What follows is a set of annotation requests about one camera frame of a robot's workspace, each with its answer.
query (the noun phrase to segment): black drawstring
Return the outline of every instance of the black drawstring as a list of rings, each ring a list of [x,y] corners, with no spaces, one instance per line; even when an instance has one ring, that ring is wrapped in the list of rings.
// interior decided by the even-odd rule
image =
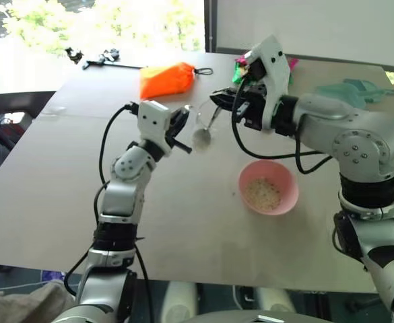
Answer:
[[[194,73],[200,75],[211,75],[213,74],[213,69],[210,67],[203,67],[202,69],[194,69]]]

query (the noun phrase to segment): floor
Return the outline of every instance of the floor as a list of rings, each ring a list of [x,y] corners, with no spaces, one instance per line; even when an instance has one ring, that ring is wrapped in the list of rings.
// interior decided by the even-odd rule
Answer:
[[[71,278],[71,284],[78,283],[79,275]],[[10,273],[0,273],[0,288],[15,285],[24,285],[40,282],[40,271],[26,268],[15,268]],[[152,293],[154,297],[154,309],[156,317],[160,315],[162,300],[167,288],[165,281],[152,281]],[[29,293],[39,286],[27,286],[16,289],[8,289],[6,293]],[[201,287],[201,299],[199,301],[199,312],[209,313],[220,310],[235,310],[236,306],[232,299],[231,286],[203,284]],[[290,292],[290,296],[297,312],[307,315],[315,315],[315,303],[313,295],[310,293]],[[374,295],[358,295],[354,294],[354,300],[366,301]],[[374,322],[374,323],[390,323],[390,315],[381,303],[371,306],[366,310],[362,310],[356,314],[350,313],[344,303],[352,297],[347,293],[328,293],[329,305],[331,308],[331,319],[336,323],[358,323],[358,322]],[[131,319],[131,323],[148,322],[147,303],[145,299],[145,290],[143,281],[137,284],[137,293],[135,299],[135,309]]]

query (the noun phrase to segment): black cable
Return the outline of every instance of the black cable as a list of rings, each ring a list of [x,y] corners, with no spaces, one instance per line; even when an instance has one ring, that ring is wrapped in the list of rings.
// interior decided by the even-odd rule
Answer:
[[[236,123],[236,115],[237,115],[237,110],[238,110],[238,99],[239,97],[241,97],[241,94],[243,92],[244,87],[247,84],[247,81],[249,79],[249,75],[246,74],[243,79],[242,82],[240,83],[240,86],[238,87],[238,90],[236,92],[236,96],[234,97],[234,101],[232,103],[232,109],[231,109],[231,127],[232,127],[232,133],[234,134],[234,138],[237,141],[238,146],[248,155],[258,158],[258,159],[284,159],[284,158],[293,158],[296,157],[295,153],[289,153],[286,155],[275,155],[275,156],[264,156],[264,155],[259,155],[257,153],[253,153],[252,151],[248,150],[243,142],[242,139],[240,138],[240,135],[238,133],[238,129],[237,129],[237,123]],[[320,154],[319,151],[306,151],[304,153],[300,153],[301,156],[307,156],[307,155],[317,155]]]
[[[135,253],[137,254],[138,262],[140,263],[141,271],[143,272],[144,276],[145,292],[147,294],[147,304],[149,305],[150,323],[155,323],[154,303],[152,299],[152,292],[150,290],[149,277],[145,269],[143,257],[141,256],[140,250],[138,249],[137,245],[135,245]]]
[[[303,169],[302,161],[300,159],[300,148],[301,148],[300,135],[299,135],[299,131],[297,131],[297,133],[296,133],[296,153],[294,154],[294,157],[296,158],[296,165],[297,165],[298,171],[304,175],[313,173],[315,170],[317,170],[322,165],[327,163],[331,158],[333,158],[331,156],[327,156],[326,158],[322,159],[319,163],[317,163],[312,168],[305,170],[305,169]]]
[[[105,178],[104,178],[104,172],[102,171],[102,159],[104,158],[104,149],[105,149],[105,143],[107,140],[107,134],[108,131],[110,130],[111,124],[113,123],[113,121],[117,118],[117,116],[122,113],[125,110],[128,110],[129,108],[127,106],[123,106],[122,108],[118,109],[115,114],[113,114],[113,116],[111,117],[111,119],[108,121],[105,130],[104,130],[104,134],[102,136],[102,141],[101,141],[101,150],[100,150],[100,157],[98,159],[98,171],[100,173],[100,177],[101,177],[101,182],[102,184],[105,184]]]
[[[344,252],[336,243],[336,229],[333,229],[333,232],[331,233],[331,243],[333,244],[333,247],[340,252],[341,254],[344,254],[345,256],[348,256],[346,252]]]
[[[71,268],[69,270],[69,272],[63,278],[63,285],[65,286],[65,289],[67,290],[67,292],[70,293],[72,296],[76,296],[77,293],[71,288],[71,286],[69,286],[68,280],[69,280],[70,276],[74,273],[74,270],[77,269],[77,267],[86,259],[86,257],[88,256],[88,251],[86,251],[84,253],[84,255],[75,263],[73,268]]]
[[[98,189],[98,191],[97,191],[96,194],[95,194],[95,198],[94,198],[94,213],[95,213],[95,221],[96,221],[96,224],[98,224],[98,222],[99,222],[99,217],[100,217],[100,214],[99,214],[99,212],[98,212],[98,199],[100,198],[100,194],[101,194],[102,190],[104,190],[104,189],[107,187],[107,185],[108,185],[109,182],[110,182],[109,180],[106,181],[106,182]]]

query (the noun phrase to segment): white wall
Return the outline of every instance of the white wall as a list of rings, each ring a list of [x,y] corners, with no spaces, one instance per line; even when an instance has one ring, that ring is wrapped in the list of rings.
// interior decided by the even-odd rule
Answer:
[[[218,0],[217,47],[269,34],[288,54],[394,66],[394,0]]]

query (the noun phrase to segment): beige fabric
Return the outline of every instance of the beige fabric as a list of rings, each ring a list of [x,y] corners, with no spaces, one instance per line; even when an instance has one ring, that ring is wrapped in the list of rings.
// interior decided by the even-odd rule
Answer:
[[[28,295],[0,292],[0,323],[50,323],[74,305],[60,282],[52,282]]]

